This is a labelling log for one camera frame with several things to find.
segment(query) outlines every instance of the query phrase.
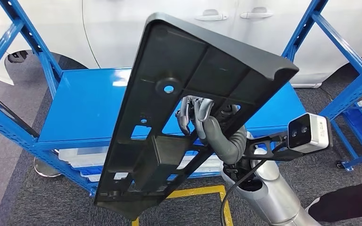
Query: floor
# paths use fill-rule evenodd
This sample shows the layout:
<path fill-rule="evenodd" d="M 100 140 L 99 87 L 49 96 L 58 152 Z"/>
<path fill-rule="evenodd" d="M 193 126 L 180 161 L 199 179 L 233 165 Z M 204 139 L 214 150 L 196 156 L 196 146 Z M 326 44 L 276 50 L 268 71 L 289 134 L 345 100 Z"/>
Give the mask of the floor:
<path fill-rule="evenodd" d="M 15 75 L 13 79 L 16 85 L 12 87 L 0 82 L 0 99 L 38 131 L 51 99 L 38 61 L 30 57 L 25 64 L 10 65 L 9 72 Z M 342 77 L 331 78 L 322 89 L 297 90 L 308 112 L 319 113 L 330 98 L 335 97 L 355 77 L 349 68 L 339 73 Z M 347 137 L 353 141 L 354 147 L 359 146 L 352 134 Z M 338 139 L 334 138 L 334 143 L 333 150 L 280 165 L 283 176 L 303 206 L 325 192 L 362 183 L 362 165 L 355 167 L 351 173 L 336 169 L 334 161 L 349 156 Z M 38 176 L 33 171 L 32 160 L 31 155 L 0 136 L 0 226 L 130 225 L 130 221 L 118 214 L 93 206 L 88 194 L 66 178 Z M 199 178 L 186 181 L 180 189 L 221 184 L 223 181 L 220 177 Z M 219 204 L 218 194 L 166 200 L 160 206 L 144 212 L 140 224 L 218 225 Z M 231 196 L 230 209 L 236 226 L 266 225 L 235 194 Z M 362 225 L 362 218 L 324 225 Z"/>
<path fill-rule="evenodd" d="M 36 57 L 24 64 L 8 64 L 15 86 L 0 82 L 0 100 L 27 124 L 34 122 L 47 85 Z M 0 203 L 22 149 L 0 135 Z"/>

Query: metal pole base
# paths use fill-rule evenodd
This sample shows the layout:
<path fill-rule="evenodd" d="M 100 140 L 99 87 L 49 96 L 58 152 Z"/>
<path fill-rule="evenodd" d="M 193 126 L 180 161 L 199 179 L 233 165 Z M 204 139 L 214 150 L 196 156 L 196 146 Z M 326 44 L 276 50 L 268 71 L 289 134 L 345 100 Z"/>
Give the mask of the metal pole base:
<path fill-rule="evenodd" d="M 39 175 L 47 178 L 54 178 L 61 175 L 61 173 L 59 173 L 56 169 L 50 167 L 48 164 L 37 159 L 36 157 L 34 157 L 34 170 Z"/>

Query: car door handle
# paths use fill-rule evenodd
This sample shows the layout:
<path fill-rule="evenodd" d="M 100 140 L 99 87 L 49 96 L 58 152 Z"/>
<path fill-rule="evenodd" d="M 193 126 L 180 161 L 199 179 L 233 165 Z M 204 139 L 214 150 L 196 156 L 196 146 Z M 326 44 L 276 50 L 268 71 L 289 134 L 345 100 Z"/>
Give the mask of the car door handle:
<path fill-rule="evenodd" d="M 266 7 L 255 7 L 250 12 L 243 12 L 239 16 L 243 19 L 266 18 L 271 17 L 272 12 L 269 12 Z"/>
<path fill-rule="evenodd" d="M 219 13 L 216 9 L 206 9 L 202 15 L 196 16 L 195 19 L 201 21 L 219 21 L 228 19 L 228 15 L 223 12 Z"/>

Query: mounting hole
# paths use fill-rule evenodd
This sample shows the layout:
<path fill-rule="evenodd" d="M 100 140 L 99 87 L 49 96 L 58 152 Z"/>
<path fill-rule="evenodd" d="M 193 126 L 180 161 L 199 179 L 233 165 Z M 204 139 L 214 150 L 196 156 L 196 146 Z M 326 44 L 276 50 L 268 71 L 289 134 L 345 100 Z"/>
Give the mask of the mounting hole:
<path fill-rule="evenodd" d="M 172 92 L 174 92 L 174 87 L 173 86 L 165 86 L 165 88 L 163 90 L 166 93 L 172 93 Z"/>

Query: caster wheel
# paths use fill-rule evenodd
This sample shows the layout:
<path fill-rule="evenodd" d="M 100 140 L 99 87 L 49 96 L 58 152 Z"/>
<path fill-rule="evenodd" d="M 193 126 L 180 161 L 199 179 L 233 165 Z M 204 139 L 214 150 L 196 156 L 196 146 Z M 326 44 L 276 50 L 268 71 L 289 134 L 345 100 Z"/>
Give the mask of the caster wheel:
<path fill-rule="evenodd" d="M 335 166 L 336 166 L 338 169 L 345 169 L 345 167 L 343 166 L 341 160 L 336 161 L 336 162 L 335 162 Z"/>

